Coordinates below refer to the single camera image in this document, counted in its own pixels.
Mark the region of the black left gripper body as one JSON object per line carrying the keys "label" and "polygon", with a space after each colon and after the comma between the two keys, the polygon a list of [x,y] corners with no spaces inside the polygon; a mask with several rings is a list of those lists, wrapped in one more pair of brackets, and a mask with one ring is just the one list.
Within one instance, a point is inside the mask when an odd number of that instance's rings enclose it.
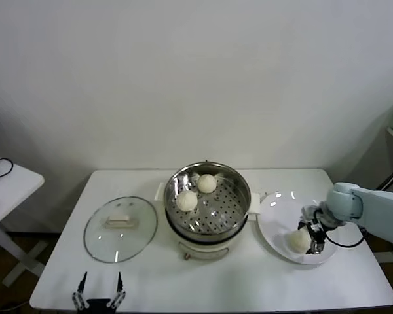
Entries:
{"label": "black left gripper body", "polygon": [[84,312],[88,314],[111,314],[111,299],[92,298],[88,299]]}

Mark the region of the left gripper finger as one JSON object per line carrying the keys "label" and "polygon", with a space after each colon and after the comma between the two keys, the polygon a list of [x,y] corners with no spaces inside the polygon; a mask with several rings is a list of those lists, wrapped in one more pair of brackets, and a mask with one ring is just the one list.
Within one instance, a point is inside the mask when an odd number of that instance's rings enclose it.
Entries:
{"label": "left gripper finger", "polygon": [[125,296],[126,292],[124,290],[121,272],[119,272],[117,277],[117,288],[115,291],[115,296],[107,303],[106,307],[119,307],[125,299]]}
{"label": "left gripper finger", "polygon": [[71,298],[75,309],[86,309],[86,301],[83,298],[84,286],[86,283],[87,272],[84,273],[77,290],[72,294]]}

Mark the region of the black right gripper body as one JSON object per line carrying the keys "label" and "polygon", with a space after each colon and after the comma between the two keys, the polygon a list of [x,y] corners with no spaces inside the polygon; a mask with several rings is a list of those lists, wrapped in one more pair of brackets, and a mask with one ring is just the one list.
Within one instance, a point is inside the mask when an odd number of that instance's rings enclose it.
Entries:
{"label": "black right gripper body", "polygon": [[309,231],[311,239],[317,244],[324,244],[324,231],[322,225],[317,219],[312,219],[307,223],[307,230]]}

